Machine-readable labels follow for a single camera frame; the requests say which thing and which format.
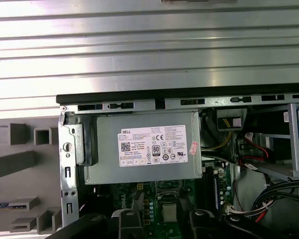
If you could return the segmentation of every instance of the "qr code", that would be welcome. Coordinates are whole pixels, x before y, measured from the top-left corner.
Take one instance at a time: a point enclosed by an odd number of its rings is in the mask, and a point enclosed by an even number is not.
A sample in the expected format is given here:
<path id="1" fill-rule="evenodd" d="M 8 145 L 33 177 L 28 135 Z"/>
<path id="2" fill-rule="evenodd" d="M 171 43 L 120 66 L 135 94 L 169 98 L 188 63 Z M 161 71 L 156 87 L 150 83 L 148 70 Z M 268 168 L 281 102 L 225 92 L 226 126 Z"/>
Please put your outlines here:
<path id="1" fill-rule="evenodd" d="M 121 150 L 122 152 L 128 152 L 131 150 L 131 143 L 121 143 Z"/>

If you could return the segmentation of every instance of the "wire bundle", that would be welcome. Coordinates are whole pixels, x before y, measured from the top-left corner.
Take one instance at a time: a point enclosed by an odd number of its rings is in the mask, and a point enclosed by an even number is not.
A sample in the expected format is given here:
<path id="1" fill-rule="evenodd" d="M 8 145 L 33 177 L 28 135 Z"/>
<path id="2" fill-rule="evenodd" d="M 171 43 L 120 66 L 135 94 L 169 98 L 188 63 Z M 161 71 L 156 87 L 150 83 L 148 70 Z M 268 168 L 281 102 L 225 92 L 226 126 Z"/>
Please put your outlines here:
<path id="1" fill-rule="evenodd" d="M 292 182 L 282 182 L 278 184 L 271 184 L 266 190 L 264 190 L 258 198 L 255 200 L 251 211 L 241 212 L 235 211 L 231 207 L 228 211 L 231 214 L 242 215 L 245 217 L 253 217 L 259 215 L 255 221 L 259 222 L 267 213 L 268 209 L 271 208 L 279 199 L 290 198 L 299 202 L 299 195 L 293 194 L 296 188 L 299 188 L 299 180 Z M 290 193 L 280 192 L 281 190 L 291 189 Z"/>
<path id="2" fill-rule="evenodd" d="M 277 202 L 276 200 L 270 200 L 267 204 L 264 203 L 262 207 L 260 207 L 258 209 L 255 209 L 255 210 L 248 211 L 248 212 L 235 211 L 233 209 L 233 207 L 231 207 L 229 209 L 229 213 L 236 214 L 236 215 L 242 215 L 242 216 L 245 216 L 245 217 L 253 217 L 253 216 L 257 216 L 257 215 L 262 214 L 263 212 L 267 211 L 276 202 Z"/>
<path id="3" fill-rule="evenodd" d="M 226 119 L 223 119 L 223 120 L 224 120 L 225 124 L 227 125 L 227 127 L 230 128 L 230 124 L 229 124 L 228 120 L 226 120 Z M 226 144 L 228 144 L 228 142 L 230 141 L 232 136 L 233 136 L 233 133 L 229 132 L 224 142 L 222 142 L 218 146 L 215 146 L 212 148 L 202 148 L 202 150 L 214 150 L 214 149 L 219 149 L 221 147 L 224 147 Z"/>
<path id="4" fill-rule="evenodd" d="M 299 188 L 299 180 L 292 181 L 292 182 L 282 182 L 282 183 L 275 184 L 271 187 L 268 187 L 255 200 L 252 206 L 252 211 L 263 208 L 260 206 L 268 200 L 269 202 L 273 202 L 273 204 L 270 207 L 272 207 L 277 200 L 282 198 L 290 198 L 292 200 L 299 202 L 299 195 L 293 194 L 296 188 Z M 290 193 L 279 192 L 280 190 L 286 190 L 286 189 L 291 189 L 291 192 Z M 255 221 L 259 222 L 266 215 L 267 211 L 268 209 L 265 209 Z"/>
<path id="5" fill-rule="evenodd" d="M 256 145 L 255 143 L 252 143 L 246 137 L 244 137 L 244 139 L 245 139 L 245 141 L 247 143 L 249 143 L 253 147 L 256 147 L 256 148 L 262 150 L 264 152 L 264 156 L 263 157 L 256 157 L 256 156 L 245 155 L 245 156 L 241 157 L 240 153 L 239 153 L 239 148 L 238 148 L 238 140 L 236 140 L 236 150 L 237 150 L 238 155 L 239 155 L 239 159 L 238 159 L 238 165 L 239 166 L 244 167 L 244 160 L 247 159 L 247 158 L 256 159 L 256 160 L 262 161 L 262 162 L 265 161 L 265 160 L 267 160 L 269 158 L 269 153 L 268 153 L 268 151 L 265 148 L 263 148 L 263 147 L 261 147 L 259 145 Z"/>

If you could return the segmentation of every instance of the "green circuit board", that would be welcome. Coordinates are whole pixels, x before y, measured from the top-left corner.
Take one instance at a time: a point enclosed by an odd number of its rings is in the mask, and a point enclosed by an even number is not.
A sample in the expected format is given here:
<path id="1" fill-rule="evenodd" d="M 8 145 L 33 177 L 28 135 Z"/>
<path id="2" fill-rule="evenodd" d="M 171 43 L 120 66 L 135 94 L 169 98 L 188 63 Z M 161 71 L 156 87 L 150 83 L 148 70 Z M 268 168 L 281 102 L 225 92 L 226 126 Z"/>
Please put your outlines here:
<path id="1" fill-rule="evenodd" d="M 233 203 L 230 167 L 224 166 L 222 163 L 214 165 L 213 170 L 218 171 L 219 182 L 219 200 L 224 203 Z M 156 181 L 156 182 L 139 182 L 139 183 L 123 183 L 112 184 L 111 192 L 113 194 L 114 210 L 122 208 L 131 208 L 133 197 L 136 192 L 143 192 L 144 209 L 143 209 L 143 225 L 147 239 L 181 239 L 181 233 L 178 223 L 174 219 L 171 222 L 165 222 L 164 210 L 168 207 L 174 212 L 175 196 L 174 193 L 179 190 L 187 191 L 188 198 L 194 208 L 197 208 L 196 198 L 199 184 L 195 183 L 195 179 L 172 180 L 172 181 Z"/>
<path id="2" fill-rule="evenodd" d="M 175 217 L 164 217 L 164 210 L 165 216 L 167 212 L 174 212 L 174 193 L 180 189 L 187 191 L 189 200 L 195 206 L 194 179 L 114 184 L 111 187 L 115 210 L 131 208 L 134 193 L 144 192 L 143 223 L 147 239 L 181 239 L 178 223 L 174 222 Z"/>

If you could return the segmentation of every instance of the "red cable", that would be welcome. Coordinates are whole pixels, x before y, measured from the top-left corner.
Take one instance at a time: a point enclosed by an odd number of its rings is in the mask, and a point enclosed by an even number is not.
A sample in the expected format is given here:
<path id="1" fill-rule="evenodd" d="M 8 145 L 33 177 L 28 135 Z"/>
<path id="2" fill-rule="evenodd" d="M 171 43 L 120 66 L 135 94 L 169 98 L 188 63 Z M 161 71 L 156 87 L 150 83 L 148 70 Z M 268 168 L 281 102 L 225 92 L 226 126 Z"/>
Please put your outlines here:
<path id="1" fill-rule="evenodd" d="M 269 158 L 269 154 L 268 154 L 268 152 L 267 152 L 264 148 L 260 147 L 259 145 L 256 145 L 256 144 L 252 143 L 250 140 L 248 140 L 248 139 L 246 139 L 246 138 L 245 138 L 245 141 L 246 141 L 247 143 L 251 144 L 252 146 L 261 149 L 263 152 L 265 152 L 266 157 Z"/>
<path id="2" fill-rule="evenodd" d="M 256 222 L 258 223 L 258 222 L 260 222 L 260 220 L 262 219 L 262 218 L 264 218 L 264 216 L 267 214 L 267 211 L 264 211 L 263 213 L 261 213 L 260 214 L 260 216 L 256 219 Z"/>
<path id="3" fill-rule="evenodd" d="M 259 160 L 259 161 L 265 161 L 264 157 L 255 157 L 255 156 L 248 156 L 248 155 L 242 157 L 242 159 L 245 159 L 245 158 L 252 158 L 252 159 Z"/>

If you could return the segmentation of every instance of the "ribbed metal surface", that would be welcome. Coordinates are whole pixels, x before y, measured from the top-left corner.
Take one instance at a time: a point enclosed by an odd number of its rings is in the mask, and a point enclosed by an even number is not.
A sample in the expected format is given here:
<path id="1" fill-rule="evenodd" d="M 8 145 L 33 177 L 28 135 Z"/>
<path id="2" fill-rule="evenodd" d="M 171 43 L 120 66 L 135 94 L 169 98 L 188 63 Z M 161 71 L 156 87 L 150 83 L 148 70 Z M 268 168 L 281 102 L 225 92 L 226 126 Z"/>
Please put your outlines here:
<path id="1" fill-rule="evenodd" d="M 299 0 L 0 1 L 0 118 L 57 94 L 299 82 Z"/>

